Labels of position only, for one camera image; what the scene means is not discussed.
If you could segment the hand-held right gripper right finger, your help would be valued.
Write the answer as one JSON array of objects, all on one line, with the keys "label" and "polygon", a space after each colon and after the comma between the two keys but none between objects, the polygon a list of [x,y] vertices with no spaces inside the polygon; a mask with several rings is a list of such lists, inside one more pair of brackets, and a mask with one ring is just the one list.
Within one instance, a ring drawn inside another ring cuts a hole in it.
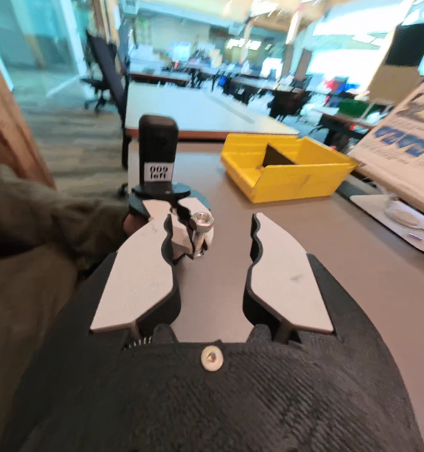
[{"label": "hand-held right gripper right finger", "polygon": [[263,213],[251,220],[251,265],[243,313],[265,325],[274,342],[287,344],[299,332],[333,335],[335,327],[303,246]]}]

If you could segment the grey desk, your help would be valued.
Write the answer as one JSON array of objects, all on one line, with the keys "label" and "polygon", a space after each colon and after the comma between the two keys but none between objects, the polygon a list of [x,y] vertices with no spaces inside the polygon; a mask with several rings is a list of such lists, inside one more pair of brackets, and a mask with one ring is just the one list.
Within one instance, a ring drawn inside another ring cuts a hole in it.
[{"label": "grey desk", "polygon": [[207,197],[215,219],[211,249],[177,266],[182,309],[172,325],[182,342],[243,342],[251,264],[251,218],[262,212],[294,236],[365,311],[389,347],[424,439],[424,254],[339,195],[251,204],[226,176],[222,144],[180,142],[174,180]]}]

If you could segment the person's left forearm olive sleeve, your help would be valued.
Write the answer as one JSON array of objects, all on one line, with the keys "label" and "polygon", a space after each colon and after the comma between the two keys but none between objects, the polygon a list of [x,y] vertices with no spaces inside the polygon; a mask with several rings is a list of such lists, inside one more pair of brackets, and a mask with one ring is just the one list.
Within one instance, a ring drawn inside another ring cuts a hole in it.
[{"label": "person's left forearm olive sleeve", "polygon": [[130,236],[128,214],[123,203],[68,196],[0,165],[0,258],[46,247],[87,269]]}]

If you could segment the black pillar wrap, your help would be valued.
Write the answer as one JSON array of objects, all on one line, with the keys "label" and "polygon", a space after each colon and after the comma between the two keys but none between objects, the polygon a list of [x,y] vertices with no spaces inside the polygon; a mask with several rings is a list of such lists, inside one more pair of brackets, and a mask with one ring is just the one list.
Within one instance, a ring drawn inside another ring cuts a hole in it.
[{"label": "black pillar wrap", "polygon": [[384,65],[418,67],[424,56],[424,23],[396,27]]}]

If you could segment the background wooden-top desk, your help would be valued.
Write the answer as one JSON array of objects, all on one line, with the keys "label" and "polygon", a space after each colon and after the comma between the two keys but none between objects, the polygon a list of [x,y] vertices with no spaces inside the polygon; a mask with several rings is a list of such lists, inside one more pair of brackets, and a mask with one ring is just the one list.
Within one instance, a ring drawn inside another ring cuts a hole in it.
[{"label": "background wooden-top desk", "polygon": [[329,107],[314,107],[311,111],[321,114],[318,128],[328,129],[324,140],[325,145],[331,145],[337,136],[361,140],[375,125],[361,118],[338,114],[337,109]]}]

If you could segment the wooden panel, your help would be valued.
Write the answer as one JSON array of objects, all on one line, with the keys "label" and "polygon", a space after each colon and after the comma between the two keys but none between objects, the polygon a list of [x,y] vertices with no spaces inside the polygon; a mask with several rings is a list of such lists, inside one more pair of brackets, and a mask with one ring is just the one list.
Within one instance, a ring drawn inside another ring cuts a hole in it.
[{"label": "wooden panel", "polygon": [[17,177],[56,188],[34,137],[0,70],[0,165]]}]

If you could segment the yellow plastic bin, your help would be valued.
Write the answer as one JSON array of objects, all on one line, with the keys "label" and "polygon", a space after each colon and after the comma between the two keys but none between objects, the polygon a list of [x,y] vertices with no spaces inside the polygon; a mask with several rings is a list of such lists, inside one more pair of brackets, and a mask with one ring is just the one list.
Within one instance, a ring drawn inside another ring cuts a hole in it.
[{"label": "yellow plastic bin", "polygon": [[[263,168],[267,144],[296,165]],[[221,162],[254,204],[330,196],[357,167],[356,160],[309,137],[268,134],[229,134]]]}]

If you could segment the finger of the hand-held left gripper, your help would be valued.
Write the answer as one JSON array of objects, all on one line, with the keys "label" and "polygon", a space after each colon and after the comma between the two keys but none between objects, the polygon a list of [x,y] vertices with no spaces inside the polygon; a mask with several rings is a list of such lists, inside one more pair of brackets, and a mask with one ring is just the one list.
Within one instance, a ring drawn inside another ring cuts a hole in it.
[{"label": "finger of the hand-held left gripper", "polygon": [[180,222],[184,226],[186,226],[186,230],[190,239],[192,238],[193,234],[193,229],[190,226],[190,219],[195,213],[198,212],[206,213],[207,215],[212,217],[213,225],[211,226],[209,231],[205,233],[203,243],[203,247],[211,247],[214,237],[215,219],[212,216],[210,209],[206,207],[197,197],[186,197],[178,201],[177,216]]},{"label": "finger of the hand-held left gripper", "polygon": [[193,260],[191,232],[189,231],[186,220],[179,216],[179,208],[172,206],[167,201],[153,199],[144,200],[143,206],[149,214],[149,222],[158,218],[166,219],[170,215],[173,231],[171,238],[173,261],[178,261],[182,257],[189,257]]}]

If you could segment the silver hex nut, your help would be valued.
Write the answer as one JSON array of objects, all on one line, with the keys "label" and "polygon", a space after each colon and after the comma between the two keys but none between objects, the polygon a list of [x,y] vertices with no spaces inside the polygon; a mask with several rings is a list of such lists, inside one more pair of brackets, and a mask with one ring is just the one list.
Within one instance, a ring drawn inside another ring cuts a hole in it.
[{"label": "silver hex nut", "polygon": [[206,234],[213,229],[214,222],[210,213],[196,212],[191,216],[189,225],[196,234]]}]

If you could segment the person's left hand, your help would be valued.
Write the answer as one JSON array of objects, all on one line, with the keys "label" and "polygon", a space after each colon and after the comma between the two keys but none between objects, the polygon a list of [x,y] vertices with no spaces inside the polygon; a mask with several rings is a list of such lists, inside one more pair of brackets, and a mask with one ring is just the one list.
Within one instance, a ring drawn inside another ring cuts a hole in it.
[{"label": "person's left hand", "polygon": [[123,221],[123,231],[126,237],[130,237],[148,223],[148,219],[142,215],[129,213]]}]

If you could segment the white table with wooden edge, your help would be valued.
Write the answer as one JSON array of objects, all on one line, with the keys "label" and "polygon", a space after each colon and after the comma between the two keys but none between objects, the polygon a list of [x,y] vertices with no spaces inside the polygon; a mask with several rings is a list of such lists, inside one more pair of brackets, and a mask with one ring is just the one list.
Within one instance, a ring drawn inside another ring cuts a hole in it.
[{"label": "white table with wooden edge", "polygon": [[172,118],[178,125],[179,139],[184,141],[224,142],[230,133],[299,134],[296,129],[222,94],[133,82],[128,88],[124,126],[128,137],[139,137],[139,120],[143,115]]}]

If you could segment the black bin divider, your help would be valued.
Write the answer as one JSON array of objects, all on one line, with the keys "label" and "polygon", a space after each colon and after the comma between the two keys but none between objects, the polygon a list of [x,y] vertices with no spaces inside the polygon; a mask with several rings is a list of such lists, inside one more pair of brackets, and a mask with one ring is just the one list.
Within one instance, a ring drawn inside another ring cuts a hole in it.
[{"label": "black bin divider", "polygon": [[283,155],[281,152],[279,152],[271,144],[267,144],[265,147],[265,155],[262,161],[262,167],[266,168],[268,166],[287,166],[287,165],[296,165],[296,163],[287,156]]}]

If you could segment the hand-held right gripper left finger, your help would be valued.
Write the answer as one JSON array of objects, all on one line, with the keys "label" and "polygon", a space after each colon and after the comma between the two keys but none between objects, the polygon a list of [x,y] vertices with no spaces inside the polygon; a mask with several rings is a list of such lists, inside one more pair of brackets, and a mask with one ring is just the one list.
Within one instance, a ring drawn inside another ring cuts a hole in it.
[{"label": "hand-held right gripper left finger", "polygon": [[158,325],[171,325],[181,311],[173,265],[170,214],[135,232],[116,252],[92,319],[93,334],[128,330],[149,337]]}]

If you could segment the white stand base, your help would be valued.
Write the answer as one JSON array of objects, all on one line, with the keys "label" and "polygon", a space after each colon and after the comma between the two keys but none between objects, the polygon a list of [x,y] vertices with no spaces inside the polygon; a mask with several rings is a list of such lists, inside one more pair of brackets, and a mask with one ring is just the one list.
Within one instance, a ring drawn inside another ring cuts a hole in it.
[{"label": "white stand base", "polygon": [[424,241],[410,240],[408,233],[424,238],[424,212],[359,171],[352,171],[337,193],[424,254]]}]

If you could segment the person's leg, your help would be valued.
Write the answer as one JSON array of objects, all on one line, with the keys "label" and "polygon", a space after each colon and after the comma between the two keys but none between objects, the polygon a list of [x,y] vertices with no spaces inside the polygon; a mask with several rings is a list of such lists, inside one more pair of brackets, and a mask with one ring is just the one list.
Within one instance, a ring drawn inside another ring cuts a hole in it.
[{"label": "person's leg", "polygon": [[77,280],[75,260],[55,244],[0,258],[0,439],[21,376]]}]

